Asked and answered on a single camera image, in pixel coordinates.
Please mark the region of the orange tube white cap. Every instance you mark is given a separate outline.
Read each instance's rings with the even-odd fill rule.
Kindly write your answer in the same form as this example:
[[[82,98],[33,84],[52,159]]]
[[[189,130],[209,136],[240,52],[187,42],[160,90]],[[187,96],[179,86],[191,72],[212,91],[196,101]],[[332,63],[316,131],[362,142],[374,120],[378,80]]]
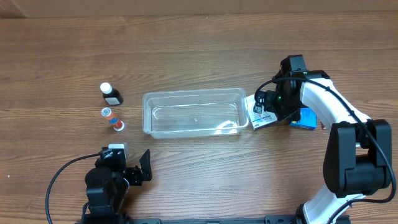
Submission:
[[[103,108],[101,110],[101,115],[105,119],[108,120],[110,125],[114,128],[115,131],[122,131],[125,127],[125,124],[123,121],[121,121],[116,114],[111,110],[111,108]]]

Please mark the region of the blue VapoDrops box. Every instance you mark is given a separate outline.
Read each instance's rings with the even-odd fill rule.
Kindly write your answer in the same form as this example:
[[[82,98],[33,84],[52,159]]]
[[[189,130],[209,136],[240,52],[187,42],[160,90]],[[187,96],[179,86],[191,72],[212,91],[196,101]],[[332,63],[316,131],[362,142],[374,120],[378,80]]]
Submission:
[[[301,108],[300,119],[291,121],[289,126],[314,130],[317,128],[317,116],[310,108]]]

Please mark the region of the white bandage box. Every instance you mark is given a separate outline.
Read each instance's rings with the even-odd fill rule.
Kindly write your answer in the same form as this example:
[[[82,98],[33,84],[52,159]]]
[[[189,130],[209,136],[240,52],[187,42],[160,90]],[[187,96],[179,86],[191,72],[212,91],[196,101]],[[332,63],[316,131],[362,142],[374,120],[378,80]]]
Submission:
[[[269,111],[263,111],[262,113],[254,112],[254,95],[250,95],[246,97],[248,116],[250,122],[252,124],[253,130],[257,130],[259,128],[264,128],[272,123],[277,121],[277,117],[274,113]]]

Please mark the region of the dark bottle white cap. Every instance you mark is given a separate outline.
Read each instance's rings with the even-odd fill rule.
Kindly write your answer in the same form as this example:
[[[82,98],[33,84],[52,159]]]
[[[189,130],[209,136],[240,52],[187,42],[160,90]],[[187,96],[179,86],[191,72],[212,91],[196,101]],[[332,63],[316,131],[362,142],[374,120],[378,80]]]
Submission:
[[[103,93],[103,98],[109,105],[117,106],[123,103],[123,98],[117,89],[113,88],[108,82],[100,85],[100,90]]]

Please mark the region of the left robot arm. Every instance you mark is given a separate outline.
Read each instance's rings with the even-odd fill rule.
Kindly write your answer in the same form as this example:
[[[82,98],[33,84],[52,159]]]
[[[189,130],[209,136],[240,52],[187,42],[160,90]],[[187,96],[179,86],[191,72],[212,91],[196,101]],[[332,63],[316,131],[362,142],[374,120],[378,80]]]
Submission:
[[[133,220],[121,211],[129,188],[141,186],[152,180],[150,150],[139,159],[140,166],[126,165],[126,150],[123,147],[104,147],[99,152],[95,168],[85,176],[88,202],[83,207],[84,224],[131,224]]]

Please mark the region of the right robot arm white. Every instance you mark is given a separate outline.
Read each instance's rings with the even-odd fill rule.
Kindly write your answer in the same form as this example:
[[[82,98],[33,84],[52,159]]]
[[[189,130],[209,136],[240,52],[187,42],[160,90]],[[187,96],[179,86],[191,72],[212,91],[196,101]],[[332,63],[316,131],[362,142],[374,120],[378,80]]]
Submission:
[[[273,101],[280,118],[310,108],[329,131],[324,185],[299,206],[292,223],[348,223],[341,214],[356,202],[387,203],[397,190],[392,169],[392,129],[384,119],[358,111],[323,70],[307,70],[302,55],[290,55],[275,76]]]

